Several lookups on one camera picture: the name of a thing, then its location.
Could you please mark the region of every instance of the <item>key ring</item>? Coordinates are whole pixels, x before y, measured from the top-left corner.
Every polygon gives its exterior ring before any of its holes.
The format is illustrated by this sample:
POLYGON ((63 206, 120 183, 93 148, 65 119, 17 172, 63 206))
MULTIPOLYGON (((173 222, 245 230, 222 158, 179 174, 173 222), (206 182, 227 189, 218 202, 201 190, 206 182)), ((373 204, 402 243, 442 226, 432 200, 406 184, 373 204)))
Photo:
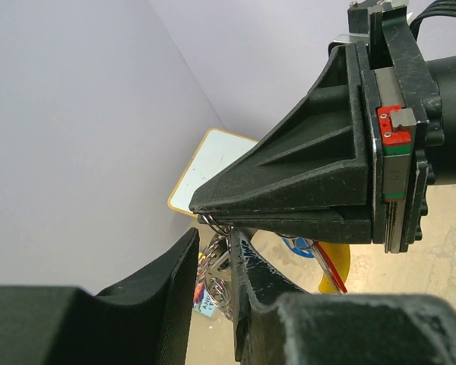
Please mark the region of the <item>key ring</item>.
POLYGON ((233 320, 233 308, 231 303, 231 291, 225 280, 215 276, 208 279, 204 277, 204 286, 207 289, 211 301, 222 314, 230 321, 233 320))
POLYGON ((198 260, 198 283, 204 280, 204 276, 211 266, 211 260, 216 257, 216 251, 220 247, 221 240, 224 239, 224 237, 213 237, 210 244, 203 250, 203 257, 201 260, 198 260))
POLYGON ((231 227, 229 226, 220 226, 213 218, 213 216, 211 214, 203 214, 201 216, 203 218, 203 221, 206 222, 206 224, 208 226, 211 227, 211 229, 219 234, 220 236, 228 236, 230 234, 230 231, 231 231, 231 227))

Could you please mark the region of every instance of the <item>black cable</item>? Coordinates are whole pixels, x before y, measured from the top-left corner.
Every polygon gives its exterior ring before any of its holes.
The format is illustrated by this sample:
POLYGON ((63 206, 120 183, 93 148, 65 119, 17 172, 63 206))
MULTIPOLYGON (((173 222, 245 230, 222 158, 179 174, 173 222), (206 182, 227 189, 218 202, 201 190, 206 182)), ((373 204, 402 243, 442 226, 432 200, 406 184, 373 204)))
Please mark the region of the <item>black cable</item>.
POLYGON ((456 0, 436 0, 419 14, 410 24, 410 30, 417 39, 420 25, 428 17, 456 17, 456 0))

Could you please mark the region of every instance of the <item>blue sticker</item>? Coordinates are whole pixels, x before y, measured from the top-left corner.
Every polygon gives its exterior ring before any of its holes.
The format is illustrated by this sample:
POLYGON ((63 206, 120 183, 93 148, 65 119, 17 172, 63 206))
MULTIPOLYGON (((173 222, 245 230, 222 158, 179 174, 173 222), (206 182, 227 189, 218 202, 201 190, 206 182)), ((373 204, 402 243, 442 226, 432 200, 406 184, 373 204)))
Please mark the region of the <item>blue sticker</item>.
POLYGON ((192 309, 206 317, 212 317, 216 307, 211 301, 210 294, 207 292, 203 284, 198 285, 196 292, 192 309))
POLYGON ((309 245, 308 245, 306 239, 304 239, 302 237, 295 238, 294 239, 294 244, 296 245, 296 247, 293 247, 292 244, 290 243, 290 241, 287 238, 283 238, 282 240, 285 242, 286 246, 292 252, 294 252, 296 255, 299 255, 299 256, 302 256, 302 257, 306 257, 308 259, 314 258, 314 256, 311 254, 311 251, 308 250, 309 245))

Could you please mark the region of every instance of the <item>gray wall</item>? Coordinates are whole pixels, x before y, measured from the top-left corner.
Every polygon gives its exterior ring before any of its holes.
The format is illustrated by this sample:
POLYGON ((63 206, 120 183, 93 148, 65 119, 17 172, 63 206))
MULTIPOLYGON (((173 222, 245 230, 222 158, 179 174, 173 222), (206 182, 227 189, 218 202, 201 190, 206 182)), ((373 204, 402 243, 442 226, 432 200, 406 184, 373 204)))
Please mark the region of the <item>gray wall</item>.
POLYGON ((97 291, 167 250, 213 126, 148 2, 0 2, 0 284, 97 291))
MULTIPOLYGON (((150 0, 223 124, 260 138, 306 94, 347 32, 350 0, 150 0)), ((419 14, 431 0, 410 0, 419 14)), ((423 22, 427 59, 456 54, 456 19, 423 22)))

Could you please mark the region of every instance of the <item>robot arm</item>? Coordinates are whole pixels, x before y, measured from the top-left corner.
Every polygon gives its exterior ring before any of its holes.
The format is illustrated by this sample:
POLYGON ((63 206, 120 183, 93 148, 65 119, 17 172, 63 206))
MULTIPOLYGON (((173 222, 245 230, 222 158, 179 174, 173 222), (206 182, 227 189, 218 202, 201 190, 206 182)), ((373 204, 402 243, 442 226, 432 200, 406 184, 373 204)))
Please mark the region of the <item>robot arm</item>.
POLYGON ((404 3, 353 4, 315 85, 191 210, 392 253, 421 240, 427 186, 456 183, 456 56, 424 61, 404 3))

